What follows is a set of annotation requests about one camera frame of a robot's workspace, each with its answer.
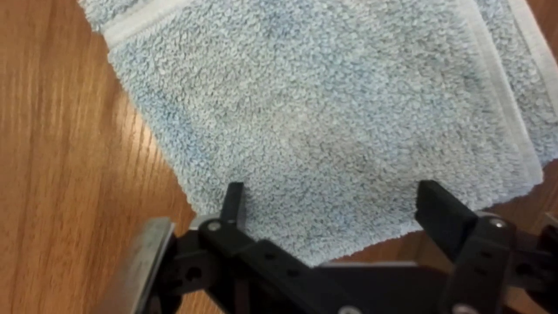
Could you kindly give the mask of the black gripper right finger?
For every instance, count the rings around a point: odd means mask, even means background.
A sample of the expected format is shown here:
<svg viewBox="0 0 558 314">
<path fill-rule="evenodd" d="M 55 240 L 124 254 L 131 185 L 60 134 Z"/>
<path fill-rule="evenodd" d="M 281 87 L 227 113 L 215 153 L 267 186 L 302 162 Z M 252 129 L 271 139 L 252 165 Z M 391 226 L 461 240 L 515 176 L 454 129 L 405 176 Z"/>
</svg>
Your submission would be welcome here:
<svg viewBox="0 0 558 314">
<path fill-rule="evenodd" d="M 422 230 L 456 261 L 478 216 L 433 179 L 419 183 L 416 207 L 416 219 Z"/>
</svg>

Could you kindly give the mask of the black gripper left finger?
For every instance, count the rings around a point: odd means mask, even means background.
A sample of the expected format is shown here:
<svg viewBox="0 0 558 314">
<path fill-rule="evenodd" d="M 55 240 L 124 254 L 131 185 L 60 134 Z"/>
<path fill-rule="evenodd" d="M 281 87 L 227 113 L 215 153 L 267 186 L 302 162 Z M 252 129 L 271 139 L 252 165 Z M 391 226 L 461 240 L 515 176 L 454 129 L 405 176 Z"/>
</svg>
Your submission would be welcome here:
<svg viewBox="0 0 558 314">
<path fill-rule="evenodd" d="M 245 185 L 241 181 L 232 181 L 227 186 L 224 205 L 220 211 L 220 219 L 229 225 L 238 225 L 241 219 L 243 200 L 245 200 Z"/>
</svg>

